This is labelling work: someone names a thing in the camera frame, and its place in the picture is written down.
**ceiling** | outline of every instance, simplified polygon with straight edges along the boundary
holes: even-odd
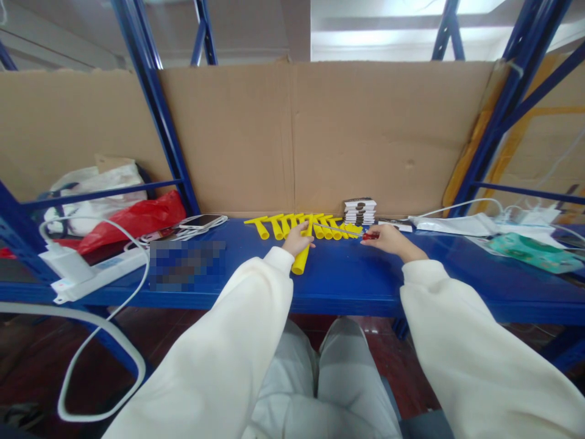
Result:
[[[87,68],[129,63],[109,0],[4,1],[9,23],[0,28],[4,31],[0,38],[24,40],[5,43],[22,63],[34,64],[36,55],[30,43],[77,59]],[[445,0],[208,1],[214,42],[223,64],[271,62],[287,54],[294,61],[428,60],[444,4]],[[458,15],[468,60],[501,56],[522,4],[523,0],[461,0]],[[188,65],[197,32],[193,1],[147,0],[146,10],[164,66]],[[63,38],[41,38],[43,26],[52,29],[51,35]],[[585,1],[575,0],[551,49],[572,47],[583,37]],[[77,52],[73,46],[79,46]],[[112,67],[109,62],[94,62],[91,51],[102,57],[116,55],[117,61]],[[38,64],[43,68],[60,64],[48,55],[41,58]],[[445,59],[452,58],[448,50]]]

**white plastic bag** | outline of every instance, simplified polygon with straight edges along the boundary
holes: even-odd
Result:
[[[417,229],[433,230],[456,235],[485,237],[498,232],[496,224],[484,213],[461,218],[427,218],[425,216],[409,216]]]
[[[102,174],[98,172],[97,166],[92,166],[91,168],[83,168],[65,174],[51,187],[51,191],[57,191],[74,182],[79,184],[72,189],[62,190],[61,196],[119,189],[144,183],[138,174],[138,168],[135,163],[120,166]],[[65,215],[88,215],[109,218],[114,213],[145,199],[147,199],[146,191],[131,192],[128,194],[65,204],[63,205],[63,211]],[[47,210],[44,214],[45,221],[58,217],[60,215],[54,207]],[[69,220],[68,232],[71,235],[83,237],[89,234],[99,222],[96,219],[71,219]],[[60,222],[51,223],[48,227],[49,231],[53,233],[61,233],[63,231],[63,225]]]

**yellow plastic part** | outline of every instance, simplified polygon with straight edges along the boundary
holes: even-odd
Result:
[[[297,223],[297,219],[303,218],[305,216],[304,213],[297,213],[296,215],[291,216],[291,229],[294,229],[299,224]]]
[[[304,232],[301,232],[303,236],[311,236],[313,234],[313,216],[312,215],[303,215],[300,217],[299,221],[309,220],[309,226]],[[292,264],[291,271],[300,276],[305,272],[305,265],[307,264],[307,256],[309,256],[309,247],[305,247],[305,249],[297,255],[294,259],[294,263]]]
[[[319,218],[319,222],[324,226],[328,226],[329,224],[327,223],[327,220],[332,217],[333,215],[322,216]],[[323,233],[325,234],[325,239],[333,239],[333,231],[331,229],[323,229],[322,227],[320,227],[320,229],[323,230]]]
[[[255,224],[256,230],[258,231],[258,235],[260,235],[260,238],[267,240],[268,238],[270,238],[270,233],[268,233],[268,230],[266,230],[264,224],[262,224],[267,219],[268,219],[267,216],[261,216],[260,218],[254,218],[244,221],[244,224]]]
[[[345,223],[341,223],[341,225],[339,226],[339,228],[341,230],[345,230],[346,229]],[[349,239],[349,235],[347,233],[345,233],[345,232],[341,232],[341,236],[342,236],[343,239]]]
[[[282,226],[282,234],[285,236],[285,239],[288,238],[288,234],[291,232],[291,228],[288,225],[288,220],[294,217],[294,214],[291,213],[289,215],[285,215],[280,219],[280,224]]]
[[[274,237],[278,241],[282,241],[285,237],[285,234],[282,233],[282,229],[278,225],[278,220],[280,218],[282,218],[283,216],[284,216],[284,214],[281,213],[279,215],[270,216],[270,217],[266,218],[264,221],[262,221],[263,223],[267,223],[269,221],[272,223],[272,231],[274,232]]]
[[[309,256],[309,246],[305,247],[305,249],[297,254],[297,257],[294,259],[294,263],[292,264],[291,271],[300,276],[305,272],[305,265],[307,264],[307,256]]]
[[[339,227],[337,226],[337,221],[343,220],[343,218],[329,218],[329,225],[331,227],[335,227],[337,229],[339,229]],[[341,232],[338,232],[337,230],[332,230],[333,232],[333,239],[336,241],[339,241],[342,238]]]
[[[351,223],[349,223],[349,224],[346,224],[346,230],[347,230],[348,232],[357,233],[357,231],[356,231],[356,228],[357,228],[357,227],[355,227],[355,225],[354,225],[354,224],[351,224]],[[356,235],[349,235],[349,237],[350,237],[351,239],[357,239],[357,236],[356,236]]]
[[[325,238],[325,233],[323,232],[323,229],[321,229],[321,227],[318,226],[319,218],[322,217],[323,215],[324,213],[313,214],[313,228],[315,229],[315,238],[317,239]]]

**white sleeve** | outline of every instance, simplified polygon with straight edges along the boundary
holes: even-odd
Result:
[[[273,247],[244,262],[104,438],[241,437],[285,326],[293,261]]]
[[[473,288],[434,260],[403,272],[416,353],[455,437],[585,437],[583,395],[497,324]]]

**blue shelf frame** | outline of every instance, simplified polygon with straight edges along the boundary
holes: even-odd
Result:
[[[461,31],[459,30],[459,20],[457,19],[457,8],[459,0],[447,0],[437,39],[434,43],[432,61],[441,61],[445,57],[445,51],[449,45],[449,38],[453,44],[453,52],[457,61],[465,61],[463,51],[463,42],[461,41]]]
[[[194,0],[194,2],[197,10],[197,17],[199,19],[199,28],[197,29],[195,46],[193,48],[193,54],[191,55],[191,65],[199,66],[204,46],[207,65],[217,65],[218,56],[215,53],[215,45],[213,43],[213,31],[211,29],[211,20],[207,9],[207,0]]]
[[[2,212],[0,213],[0,238],[6,242],[10,250],[31,270],[34,276],[45,285],[49,285],[55,281],[56,276],[37,256],[44,251],[44,241],[38,234],[37,226],[30,218],[30,214],[35,210],[136,191],[176,186],[187,214],[197,215],[200,213],[177,132],[173,125],[171,113],[158,78],[158,70],[161,70],[163,65],[158,56],[144,4],[142,0],[113,0],[112,7],[116,13],[116,18],[118,19],[122,35],[124,36],[134,64],[134,69],[143,89],[144,97],[151,111],[152,119],[173,179],[134,187],[24,203],[19,203],[10,191],[8,191],[6,186],[0,182],[0,203],[2,205]],[[205,0],[196,0],[196,7],[205,23],[205,26],[202,27],[206,31],[206,51],[209,51],[215,59],[207,3]],[[1,41],[0,62],[6,70],[18,70]]]
[[[503,55],[512,68],[453,204],[475,199],[480,188],[585,204],[585,197],[484,182],[506,131],[585,60],[583,43],[524,99],[570,4],[571,0],[525,0]],[[445,6],[443,21],[449,21],[450,18],[445,17],[453,15],[453,6],[450,9],[448,6],[449,2]],[[449,211],[449,217],[464,216],[469,208],[469,204],[453,208]]]

